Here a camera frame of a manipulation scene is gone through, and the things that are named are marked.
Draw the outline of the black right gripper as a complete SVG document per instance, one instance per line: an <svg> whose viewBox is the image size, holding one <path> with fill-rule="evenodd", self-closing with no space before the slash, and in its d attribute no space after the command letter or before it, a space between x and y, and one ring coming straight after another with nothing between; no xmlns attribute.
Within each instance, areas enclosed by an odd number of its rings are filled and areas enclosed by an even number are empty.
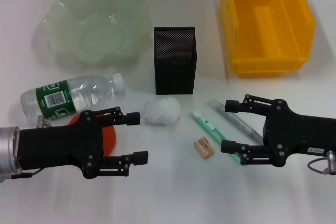
<svg viewBox="0 0 336 224"><path fill-rule="evenodd" d="M237 154L241 165L283 167L293 154L326 156L335 152L335 119L293 112L285 100L246 94L244 100L226 100L225 111L266 116L263 145L222 140L221 152Z"/></svg>

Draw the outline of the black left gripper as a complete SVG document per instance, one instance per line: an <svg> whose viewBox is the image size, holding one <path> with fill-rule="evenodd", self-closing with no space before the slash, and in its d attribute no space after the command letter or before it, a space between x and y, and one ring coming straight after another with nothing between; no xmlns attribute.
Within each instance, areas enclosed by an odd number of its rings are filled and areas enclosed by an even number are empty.
<svg viewBox="0 0 336 224"><path fill-rule="evenodd" d="M140 113L123 114L119 106L83 111L71 124L21 130L19 164L22 170L73 165L87 179L127 177L130 166L146 165L149 152L103 157L102 127L139 125Z"/></svg>

